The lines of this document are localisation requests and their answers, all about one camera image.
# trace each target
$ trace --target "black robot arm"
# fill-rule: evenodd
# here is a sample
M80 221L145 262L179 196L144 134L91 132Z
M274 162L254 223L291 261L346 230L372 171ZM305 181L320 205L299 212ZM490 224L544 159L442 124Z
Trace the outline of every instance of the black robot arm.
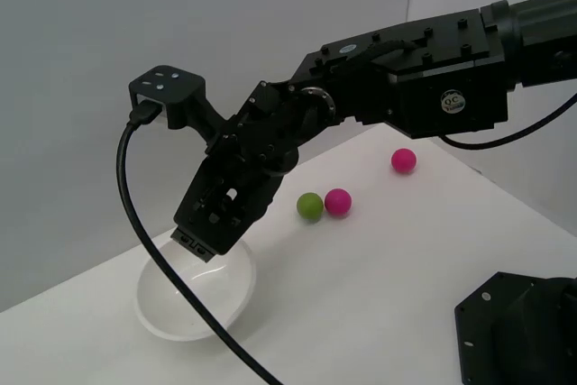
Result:
M168 66L129 86L133 105L164 106L169 128L195 128L206 158L175 215L173 239L204 261L261 218L298 146L354 117L411 138L490 129L507 93L577 78L577 0L506 1L369 32L308 54L294 76L261 82L225 120L200 76Z

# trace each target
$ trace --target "white table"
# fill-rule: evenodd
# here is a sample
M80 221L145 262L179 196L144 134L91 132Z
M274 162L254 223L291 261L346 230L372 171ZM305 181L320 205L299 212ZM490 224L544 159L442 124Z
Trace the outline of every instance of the white table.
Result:
M419 158L409 177L389 167L402 146ZM353 195L348 218L296 216L301 193L335 187ZM577 269L573 236L386 126L297 167L245 239L257 287L232 333L286 384L458 385L455 305L498 270ZM175 344L141 327L133 295L145 260L134 248L2 313L0 381L259 383L215 338Z

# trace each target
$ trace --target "screw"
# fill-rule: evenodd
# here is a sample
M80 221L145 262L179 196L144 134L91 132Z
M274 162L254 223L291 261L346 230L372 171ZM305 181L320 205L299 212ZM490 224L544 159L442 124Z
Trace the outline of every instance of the screw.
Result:
M463 44L461 46L461 54L471 54L472 47L471 44Z

